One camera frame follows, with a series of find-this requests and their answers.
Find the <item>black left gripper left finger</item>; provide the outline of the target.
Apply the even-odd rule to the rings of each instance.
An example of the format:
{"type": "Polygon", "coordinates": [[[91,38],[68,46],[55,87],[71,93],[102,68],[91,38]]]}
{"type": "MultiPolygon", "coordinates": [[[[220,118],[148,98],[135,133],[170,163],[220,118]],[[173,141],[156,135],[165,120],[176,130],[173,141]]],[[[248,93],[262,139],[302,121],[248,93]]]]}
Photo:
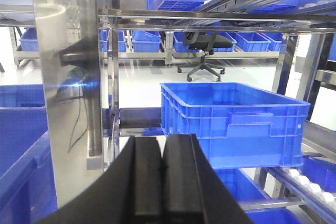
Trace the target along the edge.
{"type": "Polygon", "coordinates": [[[129,137],[86,190],[39,223],[161,223],[161,152],[154,137],[129,137]]]}

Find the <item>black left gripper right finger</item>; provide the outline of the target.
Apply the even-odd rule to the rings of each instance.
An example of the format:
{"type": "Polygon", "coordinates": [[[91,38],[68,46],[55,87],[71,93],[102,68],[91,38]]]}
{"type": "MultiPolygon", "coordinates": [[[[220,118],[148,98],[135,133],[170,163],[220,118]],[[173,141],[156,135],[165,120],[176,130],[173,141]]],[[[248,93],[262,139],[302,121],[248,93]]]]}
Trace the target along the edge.
{"type": "Polygon", "coordinates": [[[194,134],[171,134],[163,153],[166,223],[252,223],[217,176],[194,134]]]}

